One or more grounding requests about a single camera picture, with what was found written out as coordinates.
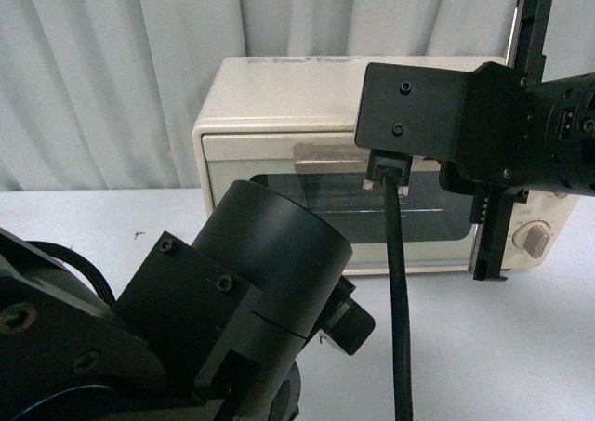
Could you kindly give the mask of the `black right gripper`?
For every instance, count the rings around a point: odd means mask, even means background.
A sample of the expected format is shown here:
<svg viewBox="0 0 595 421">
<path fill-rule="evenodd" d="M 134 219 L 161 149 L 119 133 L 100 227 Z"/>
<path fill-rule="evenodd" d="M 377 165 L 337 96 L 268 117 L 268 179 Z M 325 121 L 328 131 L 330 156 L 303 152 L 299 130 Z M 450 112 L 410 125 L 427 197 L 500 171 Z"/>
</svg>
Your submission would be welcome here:
<svg viewBox="0 0 595 421">
<path fill-rule="evenodd" d="M 501 274 L 513 206 L 525 203 L 530 185 L 524 153 L 536 115 L 530 93 L 540 86 L 552 0 L 517 0 L 507 65 L 483 65 L 471 77 L 456 159 L 441 164 L 440 184 L 470 195 L 469 220 L 478 224 L 469 269 L 478 281 L 504 281 Z"/>
</svg>

